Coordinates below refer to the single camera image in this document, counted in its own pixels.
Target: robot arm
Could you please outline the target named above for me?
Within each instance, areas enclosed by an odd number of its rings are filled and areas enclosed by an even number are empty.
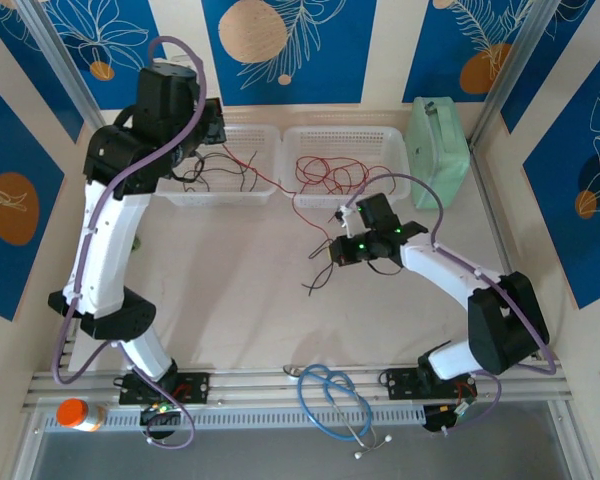
[[[357,206],[369,230],[336,238],[329,247],[335,263],[345,266],[389,258],[433,282],[467,311],[466,340],[444,344],[420,357],[418,374],[425,383],[445,382],[477,370],[498,375],[538,350],[520,319],[483,276],[498,282],[548,343],[549,333],[527,277],[519,272],[503,275],[479,266],[474,266],[475,273],[468,271],[460,263],[472,263],[443,245],[432,245],[426,228],[416,222],[401,225],[384,194],[368,197]]]
[[[196,74],[188,68],[154,63],[140,71],[136,104],[91,138],[78,254],[67,285],[49,295],[49,305],[62,314],[75,300],[74,317],[81,319],[81,330],[97,340],[120,342],[133,363],[168,391],[177,366],[152,327],[156,308],[126,288],[124,278],[136,229],[158,180],[172,177],[174,167],[199,145],[226,140],[219,101],[196,105],[198,96]],[[204,111],[191,133],[175,149],[126,177],[104,204],[95,228],[89,229],[96,203],[116,175],[168,143],[196,108]],[[132,126],[125,127],[131,117]],[[82,261],[79,256],[87,239],[90,247]],[[76,278],[82,280],[77,290]],[[75,291],[81,292],[77,298]]]

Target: white table surface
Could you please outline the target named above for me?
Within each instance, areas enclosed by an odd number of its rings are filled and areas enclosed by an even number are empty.
[[[394,205],[401,221],[431,228],[436,213]],[[303,209],[325,225],[333,212]],[[332,222],[332,236],[343,231]],[[335,268],[311,297],[311,283],[328,264],[307,255],[324,240],[293,214],[276,192],[264,207],[179,208],[154,198],[138,234],[127,286],[156,304],[154,326],[181,368],[272,368],[315,361],[331,365],[413,362],[428,349],[466,334],[466,312],[428,280],[402,272],[383,277],[359,264]],[[469,172],[445,212],[439,240],[485,267],[501,270],[495,242]],[[388,260],[377,262],[386,271]],[[97,342],[79,333],[69,369]],[[109,349],[92,369],[122,367]]]

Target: metal grate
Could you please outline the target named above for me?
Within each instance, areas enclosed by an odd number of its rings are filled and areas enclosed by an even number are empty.
[[[365,415],[356,407],[341,407],[343,414],[351,425],[362,425]],[[342,426],[338,414],[331,407],[312,409],[320,423],[327,427]],[[300,408],[257,408],[197,410],[191,412],[198,430],[245,430],[261,428],[305,428],[313,427]],[[113,410],[107,415],[101,431],[137,430],[140,412],[138,410]],[[415,405],[383,406],[373,409],[374,426],[391,425],[423,425],[426,423],[424,408]],[[174,419],[172,428],[188,428],[179,419]],[[45,422],[45,431],[72,431],[58,424],[54,415],[49,415]]]

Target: mint green box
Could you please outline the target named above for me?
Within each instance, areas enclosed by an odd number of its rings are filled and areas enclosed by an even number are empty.
[[[433,188],[445,208],[451,205],[470,163],[453,100],[416,97],[404,141],[411,175]],[[411,198],[416,208],[437,208],[431,194],[416,183],[411,186]]]

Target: plastic storage basket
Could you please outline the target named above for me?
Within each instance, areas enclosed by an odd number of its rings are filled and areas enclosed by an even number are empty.
[[[271,125],[227,125],[227,148],[239,160],[248,163],[256,153],[251,166],[268,178],[278,176],[280,157],[280,131]],[[206,155],[210,152],[226,154],[222,145],[202,145],[198,153]],[[187,158],[175,169],[179,176],[191,177],[197,158]],[[276,187],[256,174],[246,170],[243,176],[241,168],[232,160],[212,157],[206,160],[204,171],[199,181],[193,184],[176,180],[161,179],[156,195],[168,198],[180,206],[213,206],[213,205],[264,205]]]
[[[367,168],[383,166],[393,173],[409,173],[407,149],[402,134],[391,127],[293,127],[287,130],[282,140],[283,163],[280,171],[282,186],[292,192],[300,192],[304,186],[296,178],[296,161],[300,157],[316,156],[322,158],[350,157],[362,162]],[[339,161],[331,164],[336,168]],[[387,173],[376,169],[370,177]],[[350,170],[351,184],[362,180],[362,170]],[[409,195],[410,182],[397,179],[378,180],[365,190],[365,195],[383,192],[390,203]],[[351,189],[346,195],[330,194],[325,185],[307,185],[298,193],[295,202],[298,207],[333,208],[343,205],[355,192]]]

